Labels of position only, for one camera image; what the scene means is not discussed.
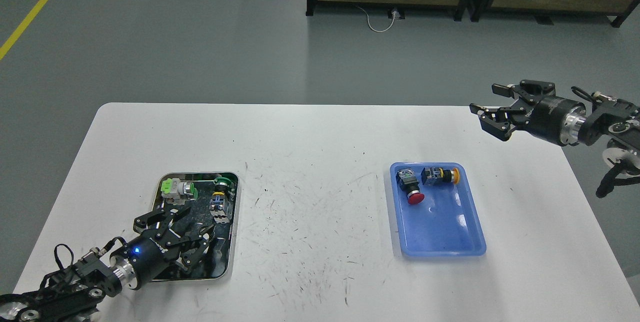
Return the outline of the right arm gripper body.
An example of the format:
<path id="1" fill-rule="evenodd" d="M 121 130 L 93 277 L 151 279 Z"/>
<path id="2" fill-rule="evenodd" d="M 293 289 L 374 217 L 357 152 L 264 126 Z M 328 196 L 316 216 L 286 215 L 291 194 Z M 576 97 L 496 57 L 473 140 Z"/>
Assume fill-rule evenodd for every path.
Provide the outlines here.
<path id="1" fill-rule="evenodd" d="M 571 99 L 543 98 L 532 109 L 525 131 L 558 146 L 576 145 L 586 121 L 586 108 Z"/>

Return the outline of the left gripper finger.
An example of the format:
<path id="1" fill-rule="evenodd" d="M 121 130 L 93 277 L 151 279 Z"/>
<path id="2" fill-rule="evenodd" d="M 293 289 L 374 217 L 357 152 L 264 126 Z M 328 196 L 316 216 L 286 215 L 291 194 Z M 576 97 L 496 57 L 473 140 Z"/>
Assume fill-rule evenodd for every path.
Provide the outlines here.
<path id="1" fill-rule="evenodd" d="M 141 236 L 163 237 L 176 222 L 186 217 L 191 209 L 191 206 L 186 205 L 155 209 L 136 217 L 133 222 L 133 231 Z"/>
<path id="2" fill-rule="evenodd" d="M 176 270 L 195 270 L 207 258 L 210 247 L 215 245 L 203 241 L 202 233 L 212 226 L 186 226 L 175 231 L 170 228 L 170 267 Z"/>

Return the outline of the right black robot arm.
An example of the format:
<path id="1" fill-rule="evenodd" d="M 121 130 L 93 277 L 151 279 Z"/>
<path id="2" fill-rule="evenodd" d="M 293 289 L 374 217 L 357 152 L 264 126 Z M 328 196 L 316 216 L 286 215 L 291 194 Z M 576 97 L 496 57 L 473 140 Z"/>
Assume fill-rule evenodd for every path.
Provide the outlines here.
<path id="1" fill-rule="evenodd" d="M 481 128 L 499 140 L 524 131 L 561 147 L 593 145 L 608 137 L 602 158 L 608 171 L 596 189 L 596 197 L 608 196 L 617 186 L 639 183 L 640 127 L 639 107 L 601 92 L 587 93 L 573 86 L 578 100 L 561 98 L 550 82 L 521 80 L 516 85 L 491 87 L 494 94 L 512 98 L 507 107 L 469 105 Z"/>

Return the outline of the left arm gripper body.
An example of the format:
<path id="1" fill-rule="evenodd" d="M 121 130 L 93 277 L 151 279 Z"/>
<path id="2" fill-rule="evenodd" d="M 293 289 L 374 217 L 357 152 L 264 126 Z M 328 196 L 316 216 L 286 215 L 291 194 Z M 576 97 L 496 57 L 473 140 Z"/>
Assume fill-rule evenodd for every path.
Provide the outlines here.
<path id="1" fill-rule="evenodd" d="M 123 288 L 139 290 L 178 259 L 185 242 L 173 231 L 143 231 L 110 255 L 110 270 Z"/>

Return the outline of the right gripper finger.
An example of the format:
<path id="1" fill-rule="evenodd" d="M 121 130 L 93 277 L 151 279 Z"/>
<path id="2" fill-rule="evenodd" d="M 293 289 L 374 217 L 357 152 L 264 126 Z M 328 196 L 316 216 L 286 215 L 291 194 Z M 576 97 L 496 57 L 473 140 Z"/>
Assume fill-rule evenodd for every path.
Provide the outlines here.
<path id="1" fill-rule="evenodd" d="M 508 141 L 513 132 L 524 130 L 530 123 L 530 111 L 519 104 L 510 107 L 470 104 L 469 108 L 472 114 L 477 115 L 482 130 L 503 142 Z"/>
<path id="2" fill-rule="evenodd" d="M 518 84 L 501 85 L 494 83 L 491 85 L 493 94 L 512 98 L 515 101 L 522 100 L 528 105 L 535 105 L 542 99 L 556 95 L 556 85 L 550 82 L 540 82 L 535 80 L 521 80 Z"/>

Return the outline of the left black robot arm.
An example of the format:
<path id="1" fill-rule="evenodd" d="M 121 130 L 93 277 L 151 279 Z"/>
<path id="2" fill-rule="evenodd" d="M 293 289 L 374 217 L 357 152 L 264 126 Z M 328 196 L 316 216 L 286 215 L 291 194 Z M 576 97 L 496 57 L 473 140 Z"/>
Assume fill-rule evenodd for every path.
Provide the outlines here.
<path id="1" fill-rule="evenodd" d="M 89 321 L 106 297 L 139 290 L 167 268 L 190 274 L 211 246 L 215 225 L 184 225 L 190 206 L 158 208 L 134 220 L 137 237 L 115 237 L 68 266 L 46 274 L 39 287 L 3 294 L 2 321 Z"/>

